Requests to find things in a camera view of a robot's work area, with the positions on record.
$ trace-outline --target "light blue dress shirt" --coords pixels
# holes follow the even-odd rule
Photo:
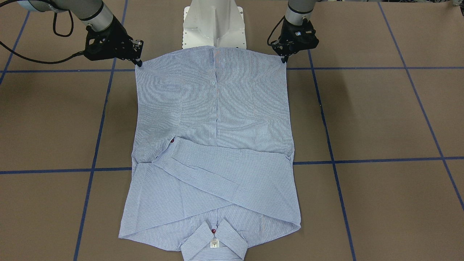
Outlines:
[[[241,261],[248,248],[300,228],[278,56],[203,46],[135,73],[139,110],[120,238],[182,251],[185,261]]]

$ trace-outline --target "shirt collar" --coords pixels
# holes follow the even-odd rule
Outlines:
[[[219,242],[223,243],[230,248],[230,250],[236,253],[242,260],[245,258],[248,243],[225,219],[223,219],[216,228],[216,234],[211,232],[209,225],[206,222],[203,222],[195,230],[195,232],[180,246],[184,260],[191,260],[206,245],[209,245],[214,236],[216,236]]]

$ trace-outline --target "shirt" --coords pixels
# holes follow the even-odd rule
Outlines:
[[[144,62],[135,74],[120,238],[182,251],[185,261],[239,261],[248,248],[300,229],[278,56],[202,46]]]

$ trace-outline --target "white bracket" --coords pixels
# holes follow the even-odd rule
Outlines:
[[[184,9],[182,48],[197,46],[246,49],[243,9],[235,0],[192,0]]]

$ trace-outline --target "white label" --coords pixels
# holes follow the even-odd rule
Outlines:
[[[217,238],[211,239],[211,242],[209,244],[209,247],[211,248],[218,248],[219,247],[219,240]]]

